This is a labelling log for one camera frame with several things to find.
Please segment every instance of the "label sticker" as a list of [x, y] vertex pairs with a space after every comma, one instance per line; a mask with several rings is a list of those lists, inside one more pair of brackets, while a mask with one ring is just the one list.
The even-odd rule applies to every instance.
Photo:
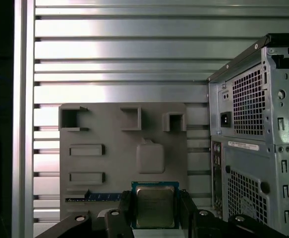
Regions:
[[238, 148], [242, 148], [242, 149], [247, 149], [247, 150], [256, 150], [259, 151], [259, 146], [258, 145], [252, 145], [252, 144], [246, 144], [246, 143], [239, 143], [239, 142], [233, 142], [233, 141], [229, 141], [228, 142], [229, 146], [233, 146], [233, 147], [238, 147]]

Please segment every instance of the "perforated mesh panel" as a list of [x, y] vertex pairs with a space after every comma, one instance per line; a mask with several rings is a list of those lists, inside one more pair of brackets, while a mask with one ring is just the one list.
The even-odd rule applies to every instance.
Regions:
[[228, 179], [229, 217], [244, 214], [263, 224], [268, 223], [267, 200], [259, 195], [258, 183], [235, 171]]
[[261, 87], [260, 70], [235, 80], [232, 89], [234, 133], [263, 135], [265, 96]]

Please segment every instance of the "computer tower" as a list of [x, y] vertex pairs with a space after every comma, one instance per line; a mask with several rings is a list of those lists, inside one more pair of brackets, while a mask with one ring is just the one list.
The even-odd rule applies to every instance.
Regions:
[[289, 34], [268, 34], [208, 78], [213, 207], [289, 236]]

